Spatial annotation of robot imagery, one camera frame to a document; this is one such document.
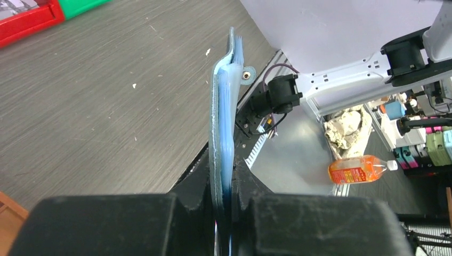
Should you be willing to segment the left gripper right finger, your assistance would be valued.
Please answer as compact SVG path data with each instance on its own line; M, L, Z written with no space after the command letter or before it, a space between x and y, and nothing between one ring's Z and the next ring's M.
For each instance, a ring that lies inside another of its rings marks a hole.
M413 255L382 201L273 193L246 164L232 194L232 255Z

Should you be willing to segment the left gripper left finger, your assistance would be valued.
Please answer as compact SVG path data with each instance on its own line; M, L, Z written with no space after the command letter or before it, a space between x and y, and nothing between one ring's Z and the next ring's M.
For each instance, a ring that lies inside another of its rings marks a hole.
M9 255L213 255L208 150L165 194L59 196L30 212Z

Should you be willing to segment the blue card holder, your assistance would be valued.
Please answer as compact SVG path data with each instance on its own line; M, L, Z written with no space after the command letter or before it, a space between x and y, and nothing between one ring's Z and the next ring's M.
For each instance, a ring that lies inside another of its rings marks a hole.
M233 133L241 86L256 80L254 67L244 64L243 38L230 27L226 54L213 66L209 107L209 184L216 224L216 253L231 255L231 195L235 157Z

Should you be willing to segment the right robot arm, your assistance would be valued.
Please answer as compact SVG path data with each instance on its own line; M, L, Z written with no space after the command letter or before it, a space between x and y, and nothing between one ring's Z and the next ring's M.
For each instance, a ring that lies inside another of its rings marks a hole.
M243 1L319 115L451 77L451 1Z

